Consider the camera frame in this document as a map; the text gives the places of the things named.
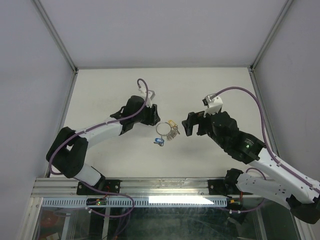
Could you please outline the key with yellow tag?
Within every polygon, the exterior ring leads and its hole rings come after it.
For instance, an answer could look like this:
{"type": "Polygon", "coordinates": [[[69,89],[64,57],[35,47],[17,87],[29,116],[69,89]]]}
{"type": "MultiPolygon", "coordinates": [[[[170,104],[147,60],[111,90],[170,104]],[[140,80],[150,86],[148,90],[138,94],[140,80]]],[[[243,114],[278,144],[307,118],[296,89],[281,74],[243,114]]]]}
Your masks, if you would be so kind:
{"type": "Polygon", "coordinates": [[[170,127],[171,127],[171,129],[173,130],[173,131],[178,131],[178,125],[173,121],[173,120],[169,120],[168,121],[168,124],[170,125],[170,127]]]}

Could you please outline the metal keyring with keys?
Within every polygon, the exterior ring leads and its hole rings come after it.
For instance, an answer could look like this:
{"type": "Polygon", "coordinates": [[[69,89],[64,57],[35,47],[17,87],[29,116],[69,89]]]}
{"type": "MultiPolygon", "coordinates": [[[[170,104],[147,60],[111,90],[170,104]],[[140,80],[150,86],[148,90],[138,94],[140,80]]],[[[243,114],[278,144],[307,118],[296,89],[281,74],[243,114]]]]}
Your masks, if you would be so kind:
{"type": "Polygon", "coordinates": [[[171,126],[168,124],[168,121],[161,121],[156,125],[155,128],[158,135],[160,135],[162,138],[165,138],[167,141],[172,141],[175,139],[179,134],[178,131],[174,131],[171,129],[171,126]]]}

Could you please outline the key with blue tag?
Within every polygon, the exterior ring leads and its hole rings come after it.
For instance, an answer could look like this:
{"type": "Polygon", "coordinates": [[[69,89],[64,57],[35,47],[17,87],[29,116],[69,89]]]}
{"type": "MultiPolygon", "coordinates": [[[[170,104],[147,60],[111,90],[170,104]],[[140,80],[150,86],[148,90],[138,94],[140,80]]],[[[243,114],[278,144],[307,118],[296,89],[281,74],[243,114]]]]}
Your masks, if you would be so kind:
{"type": "Polygon", "coordinates": [[[165,140],[162,137],[157,137],[154,139],[153,143],[160,146],[160,147],[163,147],[165,144],[165,140]]]}

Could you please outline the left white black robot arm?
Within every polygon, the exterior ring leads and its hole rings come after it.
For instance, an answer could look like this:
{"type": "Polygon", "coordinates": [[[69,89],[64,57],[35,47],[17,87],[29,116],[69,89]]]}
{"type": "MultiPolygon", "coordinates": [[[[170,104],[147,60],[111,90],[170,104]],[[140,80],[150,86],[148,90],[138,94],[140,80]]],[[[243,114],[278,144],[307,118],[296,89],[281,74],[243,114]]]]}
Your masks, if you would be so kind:
{"type": "Polygon", "coordinates": [[[104,122],[81,130],[62,128],[46,154],[46,160],[66,178],[85,184],[93,194],[100,194],[106,186],[106,177],[85,163],[89,148],[130,131],[135,124],[155,126],[160,122],[158,106],[147,104],[137,95],[111,114],[104,122]]]}

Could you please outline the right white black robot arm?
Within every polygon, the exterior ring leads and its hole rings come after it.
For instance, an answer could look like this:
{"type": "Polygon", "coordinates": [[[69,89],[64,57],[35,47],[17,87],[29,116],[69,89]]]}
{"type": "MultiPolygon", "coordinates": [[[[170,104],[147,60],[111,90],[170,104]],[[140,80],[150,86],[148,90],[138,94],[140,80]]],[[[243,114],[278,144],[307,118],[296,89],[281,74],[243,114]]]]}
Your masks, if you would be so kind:
{"type": "Polygon", "coordinates": [[[271,177],[261,180],[241,170],[227,171],[223,187],[230,194],[241,192],[259,195],[287,208],[296,218],[315,224],[320,219],[320,183],[276,156],[267,145],[252,134],[240,131],[237,121],[227,112],[213,115],[190,112],[182,121],[186,136],[208,135],[234,160],[256,168],[271,177]]]}

